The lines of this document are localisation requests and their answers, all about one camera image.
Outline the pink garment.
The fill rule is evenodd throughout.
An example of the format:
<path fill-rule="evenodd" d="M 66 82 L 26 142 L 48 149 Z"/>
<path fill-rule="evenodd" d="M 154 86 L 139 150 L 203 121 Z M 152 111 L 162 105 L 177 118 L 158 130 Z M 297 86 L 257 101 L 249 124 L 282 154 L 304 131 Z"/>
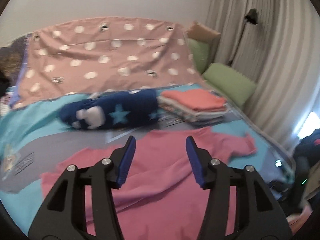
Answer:
<path fill-rule="evenodd" d="M 255 154 L 254 139 L 215 133 L 209 127 L 186 131 L 153 130 L 136 143 L 125 184 L 113 192 L 125 239 L 195 239 L 207 206 L 185 150 L 192 136 L 213 158 Z"/>

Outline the dark clothes on chair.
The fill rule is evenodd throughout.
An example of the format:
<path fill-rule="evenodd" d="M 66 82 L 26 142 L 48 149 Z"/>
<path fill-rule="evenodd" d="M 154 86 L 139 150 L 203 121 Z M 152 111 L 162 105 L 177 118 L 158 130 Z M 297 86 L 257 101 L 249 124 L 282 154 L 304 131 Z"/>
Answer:
<path fill-rule="evenodd" d="M 309 177 L 310 169 L 319 162 L 319 129 L 300 140 L 296 146 L 293 159 L 296 163 L 295 181 L 287 196 L 286 215 L 301 213 L 299 207 Z"/>

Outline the stack of folded clothes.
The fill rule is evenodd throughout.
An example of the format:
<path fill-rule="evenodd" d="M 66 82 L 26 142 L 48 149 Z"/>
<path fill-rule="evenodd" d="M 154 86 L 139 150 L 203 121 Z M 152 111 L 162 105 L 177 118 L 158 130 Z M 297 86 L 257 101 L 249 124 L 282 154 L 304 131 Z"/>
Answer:
<path fill-rule="evenodd" d="M 165 90 L 157 96 L 160 107 L 195 124 L 211 124 L 229 112 L 225 98 L 204 89 Z"/>

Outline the blue grey bed sheet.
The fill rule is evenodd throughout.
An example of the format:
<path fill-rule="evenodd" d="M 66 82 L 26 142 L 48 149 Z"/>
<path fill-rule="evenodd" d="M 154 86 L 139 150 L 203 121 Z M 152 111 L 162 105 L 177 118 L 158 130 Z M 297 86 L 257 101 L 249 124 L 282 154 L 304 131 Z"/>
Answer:
<path fill-rule="evenodd" d="M 57 117 L 67 103 L 86 99 L 85 94 L 40 101 L 1 118 L 1 202 L 16 226 L 27 234 L 44 197 L 42 174 L 58 176 L 64 161 L 84 148 L 119 147 L 129 136 L 142 139 L 152 127 L 96 130 L 72 129 Z M 229 166 L 252 165 L 266 182 L 291 182 L 293 163 L 275 142 L 268 140 L 242 112 L 231 107 L 222 121 L 213 123 L 214 133 L 253 137 L 257 152 L 249 157 L 231 157 Z M 120 211 L 118 219 L 126 239 L 195 239 L 203 209 L 187 203 L 178 191 L 183 182 L 154 197 Z"/>

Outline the navy star plush pillow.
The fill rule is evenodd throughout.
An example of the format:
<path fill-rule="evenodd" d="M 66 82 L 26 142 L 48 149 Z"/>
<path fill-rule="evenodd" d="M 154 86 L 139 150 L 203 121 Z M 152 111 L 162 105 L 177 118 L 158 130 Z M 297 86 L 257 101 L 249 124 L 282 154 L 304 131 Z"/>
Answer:
<path fill-rule="evenodd" d="M 68 103 L 58 117 L 75 129 L 140 127 L 155 124 L 159 120 L 158 109 L 154 89 L 137 89 Z"/>

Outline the green pillow near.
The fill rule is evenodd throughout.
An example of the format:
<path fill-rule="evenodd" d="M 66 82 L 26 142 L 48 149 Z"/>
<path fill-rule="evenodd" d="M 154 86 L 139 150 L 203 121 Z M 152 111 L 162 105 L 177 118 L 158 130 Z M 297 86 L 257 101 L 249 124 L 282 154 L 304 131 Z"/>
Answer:
<path fill-rule="evenodd" d="M 210 64 L 202 76 L 212 87 L 227 96 L 240 109 L 243 109 L 257 87 L 255 82 L 221 63 Z"/>

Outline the green pillow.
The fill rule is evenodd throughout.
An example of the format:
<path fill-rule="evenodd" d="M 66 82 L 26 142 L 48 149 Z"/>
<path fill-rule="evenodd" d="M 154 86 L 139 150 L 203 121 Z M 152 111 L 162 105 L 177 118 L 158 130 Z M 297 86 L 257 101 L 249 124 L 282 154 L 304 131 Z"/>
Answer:
<path fill-rule="evenodd" d="M 212 87 L 227 96 L 240 109 L 243 109 L 257 87 L 255 82 L 221 63 L 210 64 L 202 76 Z"/>
<path fill-rule="evenodd" d="M 208 66 L 209 44 L 189 38 L 188 47 L 197 71 L 203 74 Z"/>

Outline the pink polka dot blanket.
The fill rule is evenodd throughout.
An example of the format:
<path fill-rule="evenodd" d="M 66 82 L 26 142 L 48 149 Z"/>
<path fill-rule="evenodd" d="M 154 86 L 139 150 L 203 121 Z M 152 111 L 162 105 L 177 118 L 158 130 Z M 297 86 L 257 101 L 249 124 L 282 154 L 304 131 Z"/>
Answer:
<path fill-rule="evenodd" d="M 10 104 L 20 108 L 65 95 L 202 82 L 180 24 L 87 18 L 32 33 Z"/>

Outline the dark patterned headboard cloth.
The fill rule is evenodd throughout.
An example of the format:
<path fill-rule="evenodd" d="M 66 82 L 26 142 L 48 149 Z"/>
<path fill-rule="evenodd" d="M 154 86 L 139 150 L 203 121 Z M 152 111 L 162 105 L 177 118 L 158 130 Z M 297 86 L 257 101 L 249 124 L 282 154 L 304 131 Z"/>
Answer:
<path fill-rule="evenodd" d="M 9 79 L 11 86 L 17 82 L 30 37 L 31 34 L 24 35 L 1 47 L 1 72 Z"/>

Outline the green pillow far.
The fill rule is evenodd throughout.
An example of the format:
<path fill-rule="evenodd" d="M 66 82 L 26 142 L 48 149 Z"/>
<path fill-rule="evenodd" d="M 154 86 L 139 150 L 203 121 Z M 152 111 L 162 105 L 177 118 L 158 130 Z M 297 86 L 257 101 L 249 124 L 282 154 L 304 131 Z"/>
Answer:
<path fill-rule="evenodd" d="M 197 71 L 203 74 L 208 66 L 209 44 L 189 38 L 188 47 Z"/>

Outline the grey striped curtain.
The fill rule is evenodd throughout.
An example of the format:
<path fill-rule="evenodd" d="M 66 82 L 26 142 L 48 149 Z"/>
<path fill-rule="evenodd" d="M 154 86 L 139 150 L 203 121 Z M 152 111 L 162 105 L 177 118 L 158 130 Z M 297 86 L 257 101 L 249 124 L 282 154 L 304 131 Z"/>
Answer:
<path fill-rule="evenodd" d="M 210 0 L 206 25 L 221 33 L 215 61 L 227 64 L 245 14 L 259 12 L 232 67 L 257 84 L 244 112 L 290 150 L 311 112 L 319 112 L 319 14 L 310 0 Z"/>

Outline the beige pillow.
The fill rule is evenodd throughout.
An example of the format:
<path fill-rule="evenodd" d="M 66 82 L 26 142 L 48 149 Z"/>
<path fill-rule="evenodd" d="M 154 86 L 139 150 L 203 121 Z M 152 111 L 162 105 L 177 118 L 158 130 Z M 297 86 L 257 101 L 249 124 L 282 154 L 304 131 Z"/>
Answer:
<path fill-rule="evenodd" d="M 187 29 L 187 35 L 194 40 L 211 43 L 214 39 L 220 38 L 221 33 L 213 30 L 202 23 L 194 21 Z"/>

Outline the black floor lamp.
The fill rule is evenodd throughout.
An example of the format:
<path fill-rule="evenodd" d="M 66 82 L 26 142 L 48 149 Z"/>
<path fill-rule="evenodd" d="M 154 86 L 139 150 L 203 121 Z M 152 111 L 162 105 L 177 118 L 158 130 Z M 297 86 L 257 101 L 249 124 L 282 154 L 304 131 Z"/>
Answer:
<path fill-rule="evenodd" d="M 259 17 L 259 12 L 257 10 L 257 8 L 251 8 L 249 9 L 249 11 L 245 14 L 244 16 L 244 20 L 243 20 L 243 24 L 242 24 L 242 28 L 240 31 L 240 36 L 238 39 L 238 42 L 236 44 L 236 48 L 234 49 L 234 51 L 232 52 L 232 55 L 227 63 L 227 65 L 229 67 L 231 67 L 233 65 L 233 62 L 236 58 L 236 55 L 240 49 L 240 46 L 242 44 L 242 41 L 244 40 L 244 37 L 246 35 L 246 31 L 248 31 L 249 29 L 249 25 L 250 26 L 256 26 L 258 24 L 258 17 Z"/>

